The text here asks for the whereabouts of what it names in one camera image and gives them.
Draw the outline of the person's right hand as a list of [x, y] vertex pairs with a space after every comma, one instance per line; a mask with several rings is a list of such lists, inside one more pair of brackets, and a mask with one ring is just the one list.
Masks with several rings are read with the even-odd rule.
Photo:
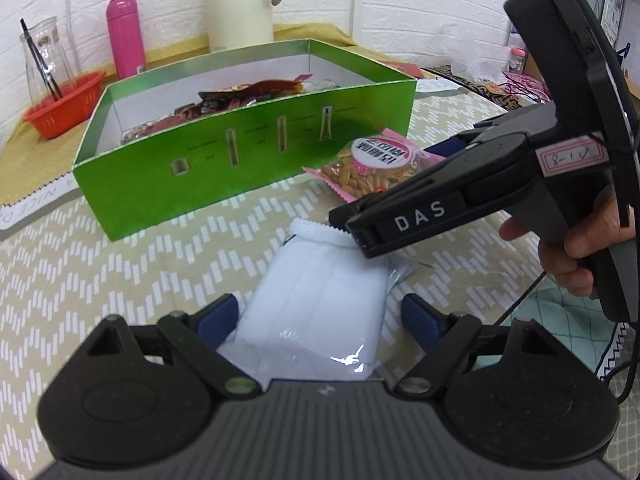
[[573, 296], [587, 297], [593, 292], [593, 275], [578, 261], [618, 243], [634, 238], [634, 215], [629, 226], [620, 225], [616, 199], [606, 200], [595, 212], [568, 232], [561, 245], [538, 244], [538, 258], [544, 272]]

